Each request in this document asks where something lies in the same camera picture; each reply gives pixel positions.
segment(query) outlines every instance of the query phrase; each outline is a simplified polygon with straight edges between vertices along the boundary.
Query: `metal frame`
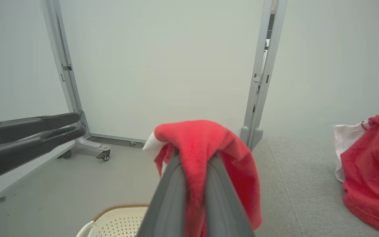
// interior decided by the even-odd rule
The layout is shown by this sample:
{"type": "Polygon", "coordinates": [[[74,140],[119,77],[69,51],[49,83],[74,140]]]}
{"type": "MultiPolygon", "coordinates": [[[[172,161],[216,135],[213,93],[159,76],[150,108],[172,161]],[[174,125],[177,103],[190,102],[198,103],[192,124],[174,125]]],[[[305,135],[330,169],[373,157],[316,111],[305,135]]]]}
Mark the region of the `metal frame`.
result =
{"type": "MultiPolygon", "coordinates": [[[[56,45],[56,48],[57,48],[57,52],[54,52],[54,55],[56,55],[56,57],[58,58],[56,59],[56,62],[57,61],[59,62],[57,63],[58,70],[62,72],[60,73],[60,80],[62,81],[62,84],[63,84],[63,91],[65,94],[67,103],[69,105],[70,111],[77,112],[82,116],[81,123],[87,129],[86,138],[92,135],[92,136],[101,137],[101,138],[111,138],[111,139],[141,142],[141,143],[146,142],[145,140],[140,140],[140,139],[123,138],[123,137],[118,137],[118,136],[102,135],[102,134],[95,134],[95,133],[89,132],[86,116],[82,109],[80,96],[78,94],[77,83],[76,83],[75,75],[74,75],[74,67],[72,65],[71,56],[69,54],[65,28],[63,26],[60,2],[59,0],[45,0],[45,1],[47,2],[48,8],[49,8],[49,17],[51,18],[51,29],[52,29],[52,34],[54,35],[54,44],[56,45]]],[[[284,8],[286,9],[287,1],[283,0],[279,2],[281,3],[278,3],[278,7],[280,5],[281,6],[284,5],[284,8]]],[[[251,85],[250,85],[250,90],[248,94],[247,107],[245,111],[243,127],[240,132],[240,138],[248,146],[251,143],[251,140],[253,137],[252,134],[254,132],[253,130],[255,129],[255,125],[259,124],[259,121],[256,121],[258,117],[256,116],[257,114],[256,112],[258,111],[257,108],[260,103],[258,103],[258,100],[256,99],[257,99],[257,94],[264,91],[264,90],[258,90],[258,88],[260,85],[262,85],[262,80],[261,80],[262,75],[260,75],[260,70],[261,70],[261,65],[262,65],[262,60],[263,60],[265,41],[267,38],[270,15],[272,12],[275,11],[275,10],[272,10],[272,4],[273,4],[272,0],[264,0],[263,12],[262,12],[262,17],[261,17],[261,22],[260,22],[260,27],[259,27],[259,34],[258,34],[258,39],[257,39],[257,48],[256,48],[256,54],[255,54],[255,60],[254,60],[254,67],[253,67],[253,72],[251,75],[251,85]]],[[[93,145],[86,145],[86,144],[82,144],[81,142],[79,141],[77,145],[83,146],[83,147],[89,147],[89,148],[94,147],[93,145]]]]}
{"type": "Polygon", "coordinates": [[[260,83],[260,70],[264,54],[264,46],[267,38],[267,31],[272,12],[272,0],[264,0],[263,12],[261,16],[260,30],[258,32],[257,49],[255,53],[254,68],[252,69],[251,85],[249,88],[248,102],[245,111],[245,119],[241,129],[240,138],[245,144],[248,142],[251,125],[254,118],[255,99],[260,83]]]}
{"type": "Polygon", "coordinates": [[[60,72],[59,78],[61,80],[65,99],[70,112],[80,114],[81,120],[78,124],[86,128],[86,135],[75,139],[75,144],[80,147],[101,150],[102,153],[98,155],[97,158],[100,159],[107,157],[107,159],[109,159],[109,145],[87,140],[87,138],[90,137],[90,132],[87,125],[86,115],[81,106],[77,84],[75,82],[74,70],[72,68],[71,57],[69,55],[59,0],[45,1],[46,9],[43,12],[46,18],[46,27],[48,28],[48,34],[52,45],[57,70],[60,72]]]}
{"type": "Polygon", "coordinates": [[[253,123],[251,125],[250,134],[248,136],[247,146],[251,150],[254,149],[263,135],[263,130],[259,128],[260,120],[264,110],[268,87],[270,86],[272,79],[272,72],[276,59],[277,49],[279,46],[280,35],[282,33],[287,4],[287,0],[278,0],[277,2],[277,9],[275,12],[273,29],[271,32],[270,43],[263,72],[263,78],[265,79],[260,82],[259,95],[255,103],[256,109],[253,114],[253,123]]]}

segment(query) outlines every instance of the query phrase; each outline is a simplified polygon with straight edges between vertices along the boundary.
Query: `gray floor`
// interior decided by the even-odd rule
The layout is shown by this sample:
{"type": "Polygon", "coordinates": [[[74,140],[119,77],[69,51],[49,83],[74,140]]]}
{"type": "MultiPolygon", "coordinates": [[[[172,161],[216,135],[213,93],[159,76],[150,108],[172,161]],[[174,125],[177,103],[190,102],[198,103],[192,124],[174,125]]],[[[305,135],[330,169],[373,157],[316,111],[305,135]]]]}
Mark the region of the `gray floor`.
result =
{"type": "Polygon", "coordinates": [[[105,208],[150,202],[160,180],[153,157],[141,144],[96,138],[111,144],[110,160],[74,147],[69,159],[54,159],[6,193],[0,204],[0,237],[75,237],[105,208]]]}

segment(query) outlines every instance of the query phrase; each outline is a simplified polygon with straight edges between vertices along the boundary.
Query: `laundry basket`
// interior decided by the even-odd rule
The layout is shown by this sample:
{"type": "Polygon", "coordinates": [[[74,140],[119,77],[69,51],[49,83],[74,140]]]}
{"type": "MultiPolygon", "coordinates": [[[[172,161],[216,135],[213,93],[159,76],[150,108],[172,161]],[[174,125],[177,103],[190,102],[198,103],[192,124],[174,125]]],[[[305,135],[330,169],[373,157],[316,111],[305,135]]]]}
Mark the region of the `laundry basket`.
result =
{"type": "Polygon", "coordinates": [[[82,237],[134,237],[137,235],[149,204],[116,205],[99,213],[78,232],[82,237]]]}

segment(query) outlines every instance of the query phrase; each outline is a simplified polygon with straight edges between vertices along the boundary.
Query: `white panel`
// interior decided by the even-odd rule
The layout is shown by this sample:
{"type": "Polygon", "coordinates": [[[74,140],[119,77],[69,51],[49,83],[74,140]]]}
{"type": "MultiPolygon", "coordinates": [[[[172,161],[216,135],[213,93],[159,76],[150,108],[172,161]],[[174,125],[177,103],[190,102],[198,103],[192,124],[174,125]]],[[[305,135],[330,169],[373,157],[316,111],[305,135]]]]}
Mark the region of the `white panel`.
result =
{"type": "MultiPolygon", "coordinates": [[[[0,121],[68,113],[40,4],[0,0],[0,121]]],[[[71,143],[0,176],[0,192],[71,143]]]]}
{"type": "Polygon", "coordinates": [[[90,132],[145,140],[161,123],[243,126],[263,1],[61,0],[90,132]]]}
{"type": "Polygon", "coordinates": [[[260,127],[330,137],[379,114],[379,1],[288,1],[260,127]]]}

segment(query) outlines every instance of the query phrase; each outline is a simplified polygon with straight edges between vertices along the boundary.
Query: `wheel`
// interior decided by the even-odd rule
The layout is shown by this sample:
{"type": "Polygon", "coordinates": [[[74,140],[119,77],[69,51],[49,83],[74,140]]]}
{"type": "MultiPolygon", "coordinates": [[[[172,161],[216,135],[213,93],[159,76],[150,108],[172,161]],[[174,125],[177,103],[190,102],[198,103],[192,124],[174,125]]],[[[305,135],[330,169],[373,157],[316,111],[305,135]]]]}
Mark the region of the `wheel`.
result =
{"type": "Polygon", "coordinates": [[[68,150],[67,152],[65,152],[64,154],[62,154],[62,157],[65,158],[65,159],[68,159],[71,156],[72,156],[71,150],[68,150]]]}
{"type": "Polygon", "coordinates": [[[105,150],[101,152],[98,156],[96,156],[96,158],[108,161],[110,158],[110,150],[105,150]]]}

